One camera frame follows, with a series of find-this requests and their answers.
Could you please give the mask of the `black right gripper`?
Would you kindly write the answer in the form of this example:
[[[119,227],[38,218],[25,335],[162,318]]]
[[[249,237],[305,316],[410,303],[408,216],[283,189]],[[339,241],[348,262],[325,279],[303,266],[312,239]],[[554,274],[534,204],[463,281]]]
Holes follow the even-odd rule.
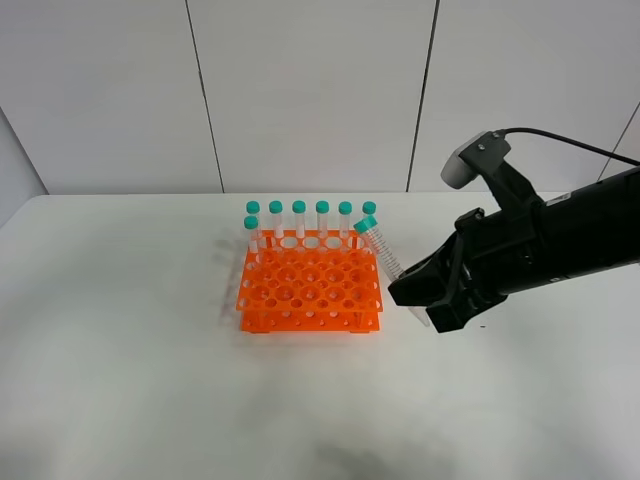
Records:
[[[438,333],[461,330],[510,294],[543,284],[543,233],[538,207],[515,217],[473,210],[455,222],[445,245],[388,287],[398,306],[428,306]]]

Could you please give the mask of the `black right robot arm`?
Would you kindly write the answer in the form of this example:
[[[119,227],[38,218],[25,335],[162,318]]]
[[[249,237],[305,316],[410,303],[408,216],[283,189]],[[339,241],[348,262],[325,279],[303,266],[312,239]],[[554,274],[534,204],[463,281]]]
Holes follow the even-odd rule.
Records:
[[[462,329],[511,294],[639,260],[639,171],[621,172],[513,219],[476,208],[433,254],[393,281],[402,307],[423,309],[440,333]]]

